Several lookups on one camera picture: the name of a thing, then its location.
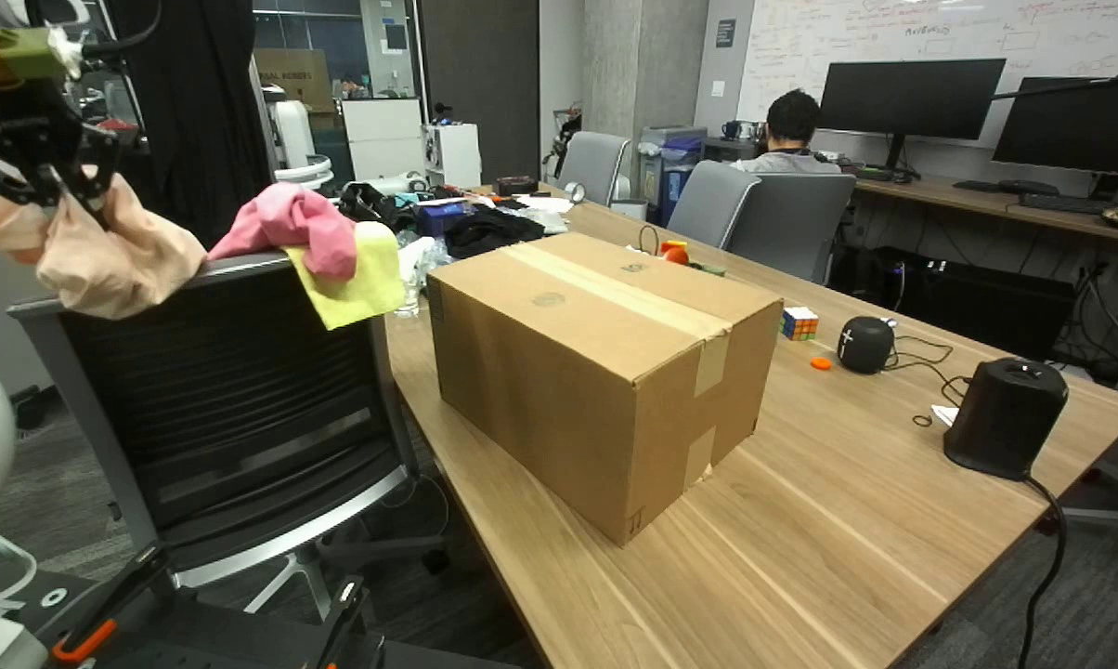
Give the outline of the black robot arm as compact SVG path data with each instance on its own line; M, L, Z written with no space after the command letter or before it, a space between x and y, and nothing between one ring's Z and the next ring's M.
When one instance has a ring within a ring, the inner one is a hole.
M98 214L139 132L87 119L73 86L89 66L119 66L165 11L109 40L73 40L68 22L30 18L0 0L0 197L41 209L73 197Z

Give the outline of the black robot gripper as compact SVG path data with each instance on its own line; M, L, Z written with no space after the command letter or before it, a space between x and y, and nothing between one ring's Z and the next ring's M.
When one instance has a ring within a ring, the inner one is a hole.
M41 209L73 197L99 213L119 152L122 137L89 127L60 83L0 86L0 197Z

